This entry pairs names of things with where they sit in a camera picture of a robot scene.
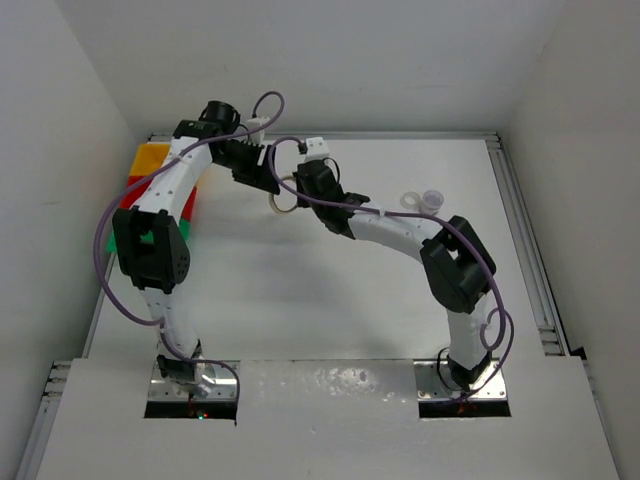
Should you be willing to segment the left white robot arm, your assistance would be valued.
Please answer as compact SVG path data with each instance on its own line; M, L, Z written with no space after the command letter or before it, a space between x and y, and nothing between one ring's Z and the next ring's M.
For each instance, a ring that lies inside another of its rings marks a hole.
M245 185L277 193L261 163L264 132L271 117L253 115L243 122L230 104L211 101L196 120L175 128L169 151L145 192L112 217L122 273L139 290L159 337L161 375L194 391L213 381L202 359L201 342L186 315L175 307L175 290L190 269L190 251L179 221L202 174L213 164L225 167Z

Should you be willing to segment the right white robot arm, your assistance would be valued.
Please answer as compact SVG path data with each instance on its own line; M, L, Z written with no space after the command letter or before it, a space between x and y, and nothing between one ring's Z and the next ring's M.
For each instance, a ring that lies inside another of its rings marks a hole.
M424 267L431 294L447 313L452 381L469 391L488 368L491 357L480 337L490 307L490 286L471 250L479 252L490 272L496 271L469 222L459 216L449 220L468 240L464 245L453 233L426 220L354 211L354 206L377 209L379 205L367 196L345 192L321 160L298 165L295 177L298 192L329 203L311 205L329 231L388 247Z

